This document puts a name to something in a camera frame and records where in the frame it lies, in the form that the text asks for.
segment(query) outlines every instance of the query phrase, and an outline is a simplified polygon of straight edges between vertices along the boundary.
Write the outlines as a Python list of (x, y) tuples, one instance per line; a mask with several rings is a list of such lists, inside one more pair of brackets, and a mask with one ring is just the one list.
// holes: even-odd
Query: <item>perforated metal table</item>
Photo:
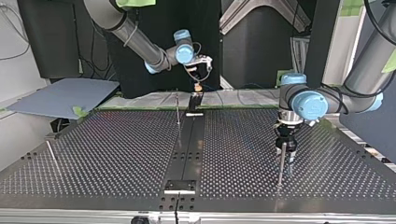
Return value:
[[(0, 217), (4, 209), (396, 216), (396, 174), (326, 120), (298, 133), (279, 191), (276, 110), (206, 110), (180, 126), (176, 116), (96, 112), (51, 143), (56, 160), (42, 146), (0, 174)], [(195, 181), (195, 194), (164, 194), (168, 180)]]

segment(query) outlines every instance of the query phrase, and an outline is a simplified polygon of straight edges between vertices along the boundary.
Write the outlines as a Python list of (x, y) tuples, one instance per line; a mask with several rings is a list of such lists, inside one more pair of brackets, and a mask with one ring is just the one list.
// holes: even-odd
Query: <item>thin metal pin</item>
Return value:
[(279, 180), (277, 182), (277, 186), (279, 188), (282, 187), (282, 178), (283, 178), (283, 171), (285, 169), (285, 159), (286, 159), (286, 147), (287, 144), (283, 143), (282, 144), (282, 154), (280, 156), (280, 170), (279, 170)]
[(178, 108), (178, 92), (176, 92), (176, 112), (177, 112), (177, 124), (180, 125), (180, 113)]
[(57, 161), (57, 160), (56, 160), (56, 157), (55, 157), (55, 154), (53, 153), (52, 146), (50, 145), (50, 141), (46, 141), (46, 143), (47, 143), (47, 146), (49, 147), (50, 155), (52, 156), (52, 158), (53, 158), (55, 161)]

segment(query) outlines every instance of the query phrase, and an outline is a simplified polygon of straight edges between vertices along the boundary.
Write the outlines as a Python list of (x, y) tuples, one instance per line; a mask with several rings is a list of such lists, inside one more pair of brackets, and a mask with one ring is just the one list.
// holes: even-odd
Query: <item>metal bracket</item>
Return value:
[[(220, 19), (220, 31), (223, 35), (232, 30), (246, 15), (256, 7), (272, 7), (279, 12), (290, 24), (294, 21), (297, 0), (234, 0)], [(304, 11), (299, 8), (295, 16), (294, 27), (303, 32), (311, 23)]]
[(195, 194), (195, 180), (168, 180), (165, 185), (165, 194)]
[(193, 92), (191, 94), (189, 109), (187, 110), (186, 117), (201, 117), (204, 115), (202, 111), (197, 109), (197, 106), (201, 105), (203, 97), (203, 92)]

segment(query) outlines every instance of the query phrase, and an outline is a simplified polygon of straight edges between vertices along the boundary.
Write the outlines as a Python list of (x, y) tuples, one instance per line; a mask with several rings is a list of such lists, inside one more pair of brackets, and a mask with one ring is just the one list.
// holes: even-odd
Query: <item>white wall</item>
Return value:
[[(0, 0), (0, 3), (18, 9), (16, 0)], [(11, 12), (6, 13), (21, 29), (18, 19)], [(26, 43), (0, 16), (0, 59), (19, 54), (25, 49)], [(45, 86), (46, 80), (40, 78), (31, 49), (19, 58), (0, 61), (0, 102)]]
[[(16, 0), (0, 0), (0, 3), (18, 9)], [(21, 29), (18, 19), (11, 12), (7, 14)], [(26, 43), (0, 16), (0, 59), (19, 54), (25, 49)], [(46, 80), (40, 78), (30, 49), (19, 58), (0, 60), (0, 108), (45, 86)], [(43, 143), (44, 136), (51, 132), (51, 120), (40, 116), (0, 112), (0, 170)]]
[(323, 76), (326, 84), (343, 84), (354, 59), (364, 11), (359, 16), (338, 17)]

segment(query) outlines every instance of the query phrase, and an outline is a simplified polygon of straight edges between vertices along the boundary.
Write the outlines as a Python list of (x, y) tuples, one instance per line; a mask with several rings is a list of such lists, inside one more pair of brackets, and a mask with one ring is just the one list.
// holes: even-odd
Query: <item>green tape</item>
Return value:
[(394, 70), (396, 70), (396, 50), (394, 50), (392, 55), (390, 55), (387, 64), (385, 64), (384, 69), (382, 69), (382, 73), (389, 73)]
[(341, 7), (342, 17), (359, 16), (361, 13), (361, 7), (363, 6), (363, 0), (344, 0), (343, 6)]
[(156, 0), (117, 0), (119, 7), (147, 7), (154, 6)]
[(280, 79), (282, 78), (283, 75), (287, 74), (287, 73), (292, 73), (294, 72), (293, 69), (290, 70), (279, 70), (277, 71), (277, 75), (276, 75), (276, 87), (280, 87)]
[(75, 115), (77, 115), (79, 118), (84, 118), (86, 117), (89, 112), (84, 111), (80, 106), (73, 106), (73, 112), (75, 113)]

